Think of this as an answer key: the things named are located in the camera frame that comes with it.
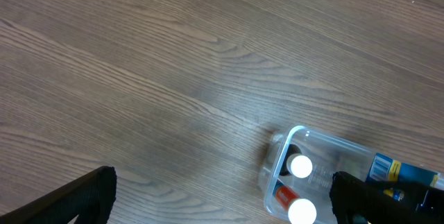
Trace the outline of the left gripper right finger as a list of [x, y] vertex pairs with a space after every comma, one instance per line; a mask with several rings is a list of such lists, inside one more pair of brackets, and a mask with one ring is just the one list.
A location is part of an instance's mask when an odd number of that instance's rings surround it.
[[443, 191], [418, 182], [363, 182], [339, 171], [330, 200], [338, 224], [443, 224]]

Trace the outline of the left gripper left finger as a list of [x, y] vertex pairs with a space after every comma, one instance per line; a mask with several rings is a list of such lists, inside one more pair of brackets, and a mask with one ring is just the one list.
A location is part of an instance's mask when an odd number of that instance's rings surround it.
[[33, 202], [1, 216], [2, 223], [107, 223], [117, 192], [117, 174], [101, 166]]

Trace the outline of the blue VapoDrops box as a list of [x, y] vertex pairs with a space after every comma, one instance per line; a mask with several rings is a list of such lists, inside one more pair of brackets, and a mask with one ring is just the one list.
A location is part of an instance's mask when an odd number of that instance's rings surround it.
[[366, 168], [365, 183], [398, 202], [422, 206], [443, 197], [443, 175], [439, 172], [381, 153], [372, 154]]

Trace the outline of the orange tube white cap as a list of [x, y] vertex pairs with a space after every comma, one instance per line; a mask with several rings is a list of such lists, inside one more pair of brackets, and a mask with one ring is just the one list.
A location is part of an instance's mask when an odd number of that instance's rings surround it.
[[316, 220], [317, 211], [313, 202], [302, 198], [281, 180], [276, 182], [273, 196], [286, 211], [291, 224], [313, 224]]

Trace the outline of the clear plastic container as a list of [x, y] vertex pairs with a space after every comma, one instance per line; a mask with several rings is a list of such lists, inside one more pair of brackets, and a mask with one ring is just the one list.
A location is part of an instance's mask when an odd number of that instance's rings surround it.
[[[280, 169], [289, 144], [295, 144], [313, 164], [311, 174], [306, 178], [293, 175], [281, 176]], [[313, 202], [317, 217], [314, 223], [337, 223], [332, 212], [330, 189], [332, 176], [339, 171], [349, 173], [365, 182], [367, 162], [376, 151], [354, 142], [325, 135], [304, 126], [294, 126], [275, 132], [261, 171], [258, 185], [264, 194], [266, 210], [285, 221], [289, 221], [286, 211], [273, 196], [278, 180], [293, 189], [302, 198]]]

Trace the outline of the dark bottle white cap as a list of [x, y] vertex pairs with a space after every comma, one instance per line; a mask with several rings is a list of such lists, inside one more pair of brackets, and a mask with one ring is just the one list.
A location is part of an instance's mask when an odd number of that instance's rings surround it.
[[287, 153], [284, 156], [281, 176], [293, 175], [297, 178], [308, 177], [313, 170], [311, 160], [302, 154], [302, 151], [295, 144], [289, 144]]

